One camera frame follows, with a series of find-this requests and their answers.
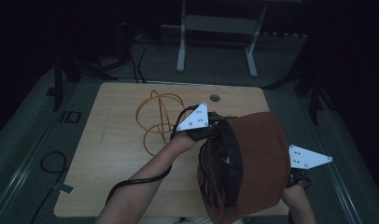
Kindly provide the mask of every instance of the hand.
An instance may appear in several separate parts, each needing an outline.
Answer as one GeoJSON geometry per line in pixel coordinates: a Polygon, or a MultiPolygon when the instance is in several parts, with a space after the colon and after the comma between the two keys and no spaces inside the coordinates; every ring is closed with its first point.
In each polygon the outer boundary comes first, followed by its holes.
{"type": "Polygon", "coordinates": [[[282,197],[290,211],[290,214],[296,224],[314,224],[316,223],[311,204],[306,196],[303,186],[297,184],[291,188],[285,189],[282,197]]]}
{"type": "Polygon", "coordinates": [[[300,207],[303,201],[307,201],[305,190],[300,184],[294,185],[291,188],[285,189],[282,197],[283,203],[289,208],[300,207]]]}

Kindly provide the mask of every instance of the brown fabric bag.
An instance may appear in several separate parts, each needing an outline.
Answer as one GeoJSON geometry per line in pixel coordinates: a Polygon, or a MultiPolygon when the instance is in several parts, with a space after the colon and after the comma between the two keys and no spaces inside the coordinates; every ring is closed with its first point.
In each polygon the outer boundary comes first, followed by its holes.
{"type": "Polygon", "coordinates": [[[213,223],[275,206],[290,172],[288,144],[271,112],[220,121],[201,147],[198,183],[213,223]]]}

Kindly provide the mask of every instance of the wooden table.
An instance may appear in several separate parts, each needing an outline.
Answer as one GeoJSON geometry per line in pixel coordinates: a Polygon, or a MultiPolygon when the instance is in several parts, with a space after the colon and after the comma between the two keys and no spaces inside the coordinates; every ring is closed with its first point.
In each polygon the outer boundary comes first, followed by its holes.
{"type": "MultiPolygon", "coordinates": [[[[57,217],[97,217],[105,205],[111,188],[128,179],[151,156],[143,146],[146,131],[135,118],[137,107],[150,97],[152,91],[174,93],[184,105],[208,103],[209,111],[221,116],[243,116],[268,111],[263,92],[259,88],[105,83],[101,86],[79,141],[76,154],[64,184],[74,188],[72,194],[60,193],[54,213],[57,217]],[[220,101],[210,100],[217,94],[220,101]]],[[[175,123],[182,106],[171,99],[163,100],[168,116],[175,123]]],[[[138,120],[146,127],[160,123],[158,101],[146,104],[138,120]]],[[[149,133],[147,147],[156,153],[163,147],[161,136],[149,133]]],[[[207,217],[196,179],[199,147],[180,155],[166,176],[146,217],[207,217]]],[[[256,215],[286,215],[288,208],[277,206],[256,215]]]]}

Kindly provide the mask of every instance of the metal frame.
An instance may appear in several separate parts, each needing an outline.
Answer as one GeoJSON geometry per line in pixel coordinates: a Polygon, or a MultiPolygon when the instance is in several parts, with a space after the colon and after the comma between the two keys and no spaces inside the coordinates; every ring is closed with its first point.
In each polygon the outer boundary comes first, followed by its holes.
{"type": "Polygon", "coordinates": [[[200,30],[253,35],[253,39],[250,45],[245,48],[245,52],[249,74],[251,77],[256,77],[258,73],[254,63],[253,51],[260,35],[260,28],[266,9],[267,7],[262,8],[257,20],[187,15],[186,1],[183,0],[181,8],[181,37],[178,50],[177,72],[184,72],[184,63],[186,59],[186,30],[200,30]]]}

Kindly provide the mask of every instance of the floor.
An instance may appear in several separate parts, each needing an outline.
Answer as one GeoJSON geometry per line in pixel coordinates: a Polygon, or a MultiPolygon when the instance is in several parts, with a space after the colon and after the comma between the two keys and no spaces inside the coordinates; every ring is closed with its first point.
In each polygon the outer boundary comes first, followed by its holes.
{"type": "MultiPolygon", "coordinates": [[[[148,83],[187,83],[264,87],[284,77],[306,37],[260,36],[254,52],[259,76],[248,75],[242,36],[233,41],[213,39],[205,33],[189,34],[185,70],[175,71],[179,32],[163,29],[156,42],[147,34],[133,44],[136,76],[148,83]]],[[[104,63],[111,62],[104,58],[104,63]]],[[[133,65],[108,72],[118,82],[134,81],[133,65]]],[[[356,145],[337,111],[320,98],[319,124],[309,117],[310,95],[294,93],[298,80],[265,91],[271,111],[279,118],[290,144],[331,155],[334,162],[308,172],[312,187],[307,191],[318,223],[379,223],[379,191],[374,185],[356,145]]],[[[79,83],[64,82],[63,104],[53,112],[53,71],[46,73],[22,102],[20,109],[0,132],[0,223],[93,223],[94,217],[61,218],[53,215],[59,196],[53,191],[57,175],[39,165],[53,151],[61,151],[70,164],[90,114],[99,86],[105,81],[83,71],[79,83]],[[64,111],[80,111],[77,124],[61,122],[64,111]]],[[[61,169],[62,159],[48,159],[50,169],[61,169]]],[[[287,217],[246,217],[245,223],[288,223],[287,217]]]]}

